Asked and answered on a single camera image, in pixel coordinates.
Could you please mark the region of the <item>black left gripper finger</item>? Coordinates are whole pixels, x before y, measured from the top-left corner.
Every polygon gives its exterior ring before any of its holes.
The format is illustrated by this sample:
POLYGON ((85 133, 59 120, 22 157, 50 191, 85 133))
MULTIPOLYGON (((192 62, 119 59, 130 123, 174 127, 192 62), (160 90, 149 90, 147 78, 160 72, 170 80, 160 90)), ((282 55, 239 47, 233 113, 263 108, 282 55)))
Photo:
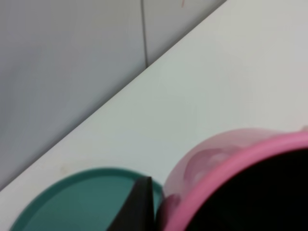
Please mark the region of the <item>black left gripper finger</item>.
POLYGON ((114 231, 152 231, 154 196, 152 178, 141 177, 133 185, 126 201, 113 220, 114 231))

